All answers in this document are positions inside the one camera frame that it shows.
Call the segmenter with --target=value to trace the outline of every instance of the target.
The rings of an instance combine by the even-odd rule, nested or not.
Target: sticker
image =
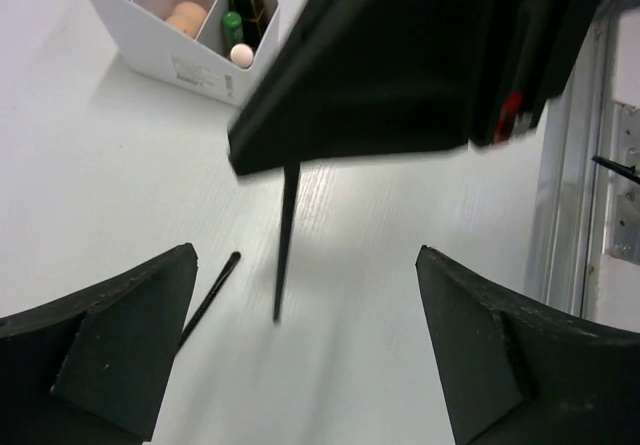
[[[226,95],[227,98],[234,98],[231,75],[216,74],[207,67],[174,55],[171,55],[171,63],[178,80],[218,95]]]

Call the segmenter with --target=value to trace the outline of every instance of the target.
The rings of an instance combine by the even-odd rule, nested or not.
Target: green cylinder
[[[237,12],[227,12],[222,16],[222,30],[224,32],[224,41],[227,45],[227,51],[231,50],[234,45],[244,43],[242,33],[242,17]]]

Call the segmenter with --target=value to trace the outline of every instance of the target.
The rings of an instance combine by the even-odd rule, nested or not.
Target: black stick
[[[278,270],[276,273],[276,295],[273,303],[273,323],[280,322],[280,310],[284,294],[284,282],[287,276],[289,247],[293,232],[293,219],[296,212],[298,184],[300,182],[300,164],[284,168],[284,190],[282,192],[282,217],[280,219],[280,244],[278,246]]]
[[[211,287],[211,290],[209,290],[209,293],[207,293],[207,296],[204,297],[204,300],[196,310],[196,313],[193,314],[193,317],[191,317],[191,320],[189,320],[189,323],[187,323],[187,326],[184,327],[184,330],[182,331],[182,336],[180,337],[180,344],[178,345],[178,351],[180,351],[184,343],[189,339],[189,336],[191,335],[191,333],[198,326],[198,323],[200,323],[200,320],[202,320],[202,317],[204,317],[204,314],[207,312],[207,310],[211,306],[213,299],[216,298],[216,295],[218,295],[218,292],[222,288],[222,285],[224,285],[224,282],[227,281],[227,278],[229,278],[229,275],[231,275],[231,272],[233,272],[233,269],[236,268],[236,265],[240,261],[241,257],[242,255],[240,255],[240,252],[233,252],[229,257],[229,260],[227,260],[227,263],[224,264],[224,267],[222,267],[222,271],[220,272],[220,275],[218,275],[218,278],[216,278],[216,281],[213,282],[213,286]]]

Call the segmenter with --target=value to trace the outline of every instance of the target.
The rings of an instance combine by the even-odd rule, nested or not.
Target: white table
[[[542,133],[304,168],[274,328],[282,180],[237,183],[234,109],[128,70],[87,0],[2,1],[29,6],[0,11],[20,30],[0,45],[0,316],[187,241],[192,313],[239,250],[177,357],[153,443],[453,443],[414,262],[432,245],[521,289]],[[303,0],[280,1],[286,32]]]

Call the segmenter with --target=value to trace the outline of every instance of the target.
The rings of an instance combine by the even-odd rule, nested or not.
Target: white storage bin
[[[269,25],[248,69],[225,56],[221,19],[228,0],[188,0],[208,12],[195,39],[164,22],[175,5],[187,0],[90,1],[132,69],[236,106],[257,84],[278,45],[277,0],[264,0]]]

